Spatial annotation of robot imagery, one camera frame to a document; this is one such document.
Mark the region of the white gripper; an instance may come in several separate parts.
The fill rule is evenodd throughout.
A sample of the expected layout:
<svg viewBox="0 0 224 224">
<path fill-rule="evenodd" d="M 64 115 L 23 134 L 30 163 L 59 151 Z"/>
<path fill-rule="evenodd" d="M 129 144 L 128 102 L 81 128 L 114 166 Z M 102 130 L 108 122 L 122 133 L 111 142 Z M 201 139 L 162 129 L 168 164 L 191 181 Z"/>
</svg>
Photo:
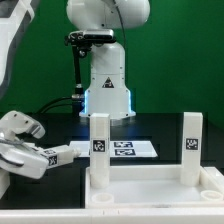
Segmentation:
<svg viewBox="0 0 224 224">
<path fill-rule="evenodd" d="M 26 144 L 6 144 L 0 140 L 0 168 L 21 176 L 40 179 L 48 160 Z"/>
</svg>

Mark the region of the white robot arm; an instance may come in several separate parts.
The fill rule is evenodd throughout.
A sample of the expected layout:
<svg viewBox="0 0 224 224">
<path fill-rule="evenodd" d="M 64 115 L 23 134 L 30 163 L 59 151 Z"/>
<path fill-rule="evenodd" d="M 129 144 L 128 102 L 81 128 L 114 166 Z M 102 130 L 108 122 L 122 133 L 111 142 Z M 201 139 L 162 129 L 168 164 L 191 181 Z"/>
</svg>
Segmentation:
<svg viewBox="0 0 224 224">
<path fill-rule="evenodd" d="M 35 17 L 40 0 L 0 0 L 0 98 L 8 89 L 13 57 L 26 27 Z M 125 51 L 114 31 L 143 25 L 150 14 L 149 0 L 68 0 L 67 16 L 77 29 L 66 42 L 76 59 L 92 54 L 91 84 L 82 94 L 85 106 L 80 115 L 108 113 L 113 119 L 135 114 L 130 91 L 125 86 Z M 29 133 L 45 134 L 31 117 L 10 111 L 0 118 L 0 168 L 39 179 L 49 160 L 17 138 Z"/>
</svg>

